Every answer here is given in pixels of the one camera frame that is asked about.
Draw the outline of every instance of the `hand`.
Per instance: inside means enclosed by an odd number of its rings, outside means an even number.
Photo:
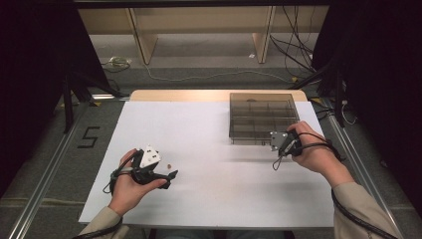
[[[135,152],[136,149],[127,152],[120,160],[120,165]],[[131,161],[129,161],[125,167],[130,166]],[[123,216],[126,212],[135,207],[146,193],[160,187],[166,182],[167,180],[165,179],[157,179],[148,184],[140,185],[133,181],[130,174],[120,175],[115,183],[112,199],[108,207],[119,216]]]
[[[302,145],[324,142],[319,139],[319,137],[323,139],[323,136],[315,132],[305,121],[300,121],[290,125],[287,131],[292,129],[294,129],[298,134],[304,132],[313,134],[301,134],[299,138],[301,139]],[[338,161],[328,147],[312,146],[305,148],[302,154],[294,156],[293,160],[300,166],[322,174],[331,187],[335,187],[344,182],[354,181],[347,168]]]

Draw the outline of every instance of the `sleeve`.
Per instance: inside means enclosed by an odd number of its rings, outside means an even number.
[[[117,213],[115,213],[110,208],[105,207],[100,211],[99,214],[97,214],[93,221],[91,221],[91,223],[88,224],[86,228],[84,228],[80,235],[112,227],[117,224],[119,220],[120,216]],[[109,233],[108,235],[105,235],[101,238],[120,239],[126,235],[127,231],[128,227],[122,225],[114,233]]]
[[[341,184],[333,189],[338,202],[351,214],[397,237],[395,226],[368,192],[355,182]],[[334,209],[335,238],[380,238]]]

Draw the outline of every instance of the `wrist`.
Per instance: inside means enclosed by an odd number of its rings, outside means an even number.
[[[321,174],[325,177],[331,188],[346,182],[354,182],[348,169],[339,161],[333,162]]]
[[[111,203],[108,205],[108,208],[113,210],[120,217],[122,217],[127,212],[127,210],[118,206],[116,203],[113,203],[113,201],[111,201]]]

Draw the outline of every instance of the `white object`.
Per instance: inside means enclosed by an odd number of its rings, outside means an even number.
[[[322,133],[310,103],[296,103],[301,120]],[[167,190],[148,193],[124,223],[169,228],[294,229],[332,227],[325,179],[295,162],[273,170],[277,153],[262,145],[234,145],[229,103],[127,102],[81,215],[90,222],[109,204],[109,174],[131,148],[152,144],[179,173]]]
[[[152,164],[155,164],[156,162],[159,162],[161,160],[161,156],[158,154],[158,152],[152,148],[150,145],[148,145],[145,150],[143,151],[142,160],[140,161],[140,168],[148,167]]]

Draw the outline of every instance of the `person's right hand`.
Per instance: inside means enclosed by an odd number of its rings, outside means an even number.
[[[299,138],[302,145],[324,142],[319,139],[319,137],[324,139],[323,136],[315,132],[305,121],[300,121],[290,125],[287,131],[293,129],[300,135]],[[338,161],[328,147],[311,146],[305,148],[302,154],[294,156],[293,160],[311,171],[322,174],[331,187],[335,187],[344,182],[354,181],[347,168]]]

